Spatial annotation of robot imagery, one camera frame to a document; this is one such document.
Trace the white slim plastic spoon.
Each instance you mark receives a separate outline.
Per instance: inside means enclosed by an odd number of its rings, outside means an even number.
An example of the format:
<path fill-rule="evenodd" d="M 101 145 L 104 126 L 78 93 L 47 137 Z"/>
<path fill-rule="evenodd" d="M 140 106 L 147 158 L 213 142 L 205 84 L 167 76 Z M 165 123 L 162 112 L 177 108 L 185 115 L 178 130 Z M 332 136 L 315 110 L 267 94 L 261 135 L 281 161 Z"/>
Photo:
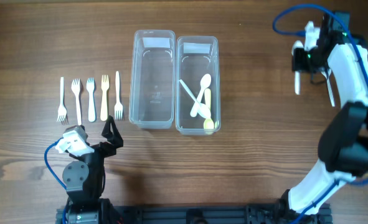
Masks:
<path fill-rule="evenodd" d="M 211 111 L 210 111 L 209 107 L 206 104 L 201 102 L 202 97 L 204 96 L 205 87 L 201 88 L 201 90 L 200 90 L 200 92 L 199 92 L 199 94 L 196 98 L 183 80 L 179 80 L 179 83 L 186 90 L 187 94 L 194 100 L 194 106 L 191 109 L 190 115 L 192 117 L 195 117 L 196 114 L 199 114 L 201 117 L 203 117 L 205 119 L 211 119 Z"/>

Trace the yellow plastic spoon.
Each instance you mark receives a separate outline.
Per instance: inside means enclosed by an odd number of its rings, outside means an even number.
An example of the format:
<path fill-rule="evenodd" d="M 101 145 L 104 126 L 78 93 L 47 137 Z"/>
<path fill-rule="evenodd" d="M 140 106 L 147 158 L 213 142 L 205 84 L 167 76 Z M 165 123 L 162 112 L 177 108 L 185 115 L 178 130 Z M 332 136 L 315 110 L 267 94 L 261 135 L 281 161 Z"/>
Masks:
<path fill-rule="evenodd" d="M 209 110 L 211 110 L 211 89 L 206 88 L 204 92 L 204 100 L 205 104 Z M 214 130 L 215 124 L 211 118 L 207 118 L 204 121 L 204 129 L 207 134 L 212 134 Z"/>

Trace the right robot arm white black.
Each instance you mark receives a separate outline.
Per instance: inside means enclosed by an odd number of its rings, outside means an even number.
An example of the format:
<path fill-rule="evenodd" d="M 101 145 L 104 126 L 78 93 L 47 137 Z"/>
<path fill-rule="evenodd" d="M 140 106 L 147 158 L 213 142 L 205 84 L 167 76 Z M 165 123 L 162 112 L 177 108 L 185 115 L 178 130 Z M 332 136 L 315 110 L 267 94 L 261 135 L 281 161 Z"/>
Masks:
<path fill-rule="evenodd" d="M 325 10 L 320 27 L 308 22 L 296 33 L 292 69 L 335 79 L 341 109 L 318 143 L 318 160 L 306 177 L 276 202 L 276 220 L 307 221 L 347 184 L 368 184 L 368 50 L 364 38 L 349 31 L 349 13 Z"/>

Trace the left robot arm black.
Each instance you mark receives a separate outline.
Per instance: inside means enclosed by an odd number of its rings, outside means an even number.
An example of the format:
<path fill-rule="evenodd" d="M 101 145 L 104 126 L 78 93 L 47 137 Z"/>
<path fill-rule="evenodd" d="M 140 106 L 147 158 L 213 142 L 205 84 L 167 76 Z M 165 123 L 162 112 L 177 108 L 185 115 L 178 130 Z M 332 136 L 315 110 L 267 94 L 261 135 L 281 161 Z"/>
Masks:
<path fill-rule="evenodd" d="M 62 223 L 123 223 L 123 217 L 107 198 L 101 198 L 105 189 L 105 158 L 114 156 L 123 147 L 114 119 L 109 116 L 101 135 L 106 139 L 90 145 L 83 126 L 72 126 L 63 133 L 56 149 L 66 152 L 75 160 L 62 174 L 67 203 L 62 212 Z"/>

